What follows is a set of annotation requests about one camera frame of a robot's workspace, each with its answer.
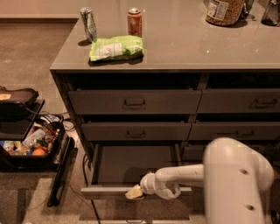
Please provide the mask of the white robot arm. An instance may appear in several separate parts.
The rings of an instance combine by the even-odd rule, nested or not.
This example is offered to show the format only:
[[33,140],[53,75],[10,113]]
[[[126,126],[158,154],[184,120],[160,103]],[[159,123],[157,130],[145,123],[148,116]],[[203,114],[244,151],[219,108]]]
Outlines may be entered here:
[[204,188],[206,224],[265,224],[261,193],[271,188],[274,170],[259,152],[228,137],[210,142],[200,164],[149,172],[126,192],[129,200],[156,194],[173,200],[180,187]]

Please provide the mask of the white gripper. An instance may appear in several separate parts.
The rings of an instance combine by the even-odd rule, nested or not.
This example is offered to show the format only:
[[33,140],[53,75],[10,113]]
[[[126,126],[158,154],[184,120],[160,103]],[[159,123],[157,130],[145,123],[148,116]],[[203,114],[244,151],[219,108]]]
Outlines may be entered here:
[[158,180],[156,174],[149,172],[142,177],[140,185],[133,186],[125,193],[125,197],[128,200],[140,200],[146,194],[156,194],[158,192]]

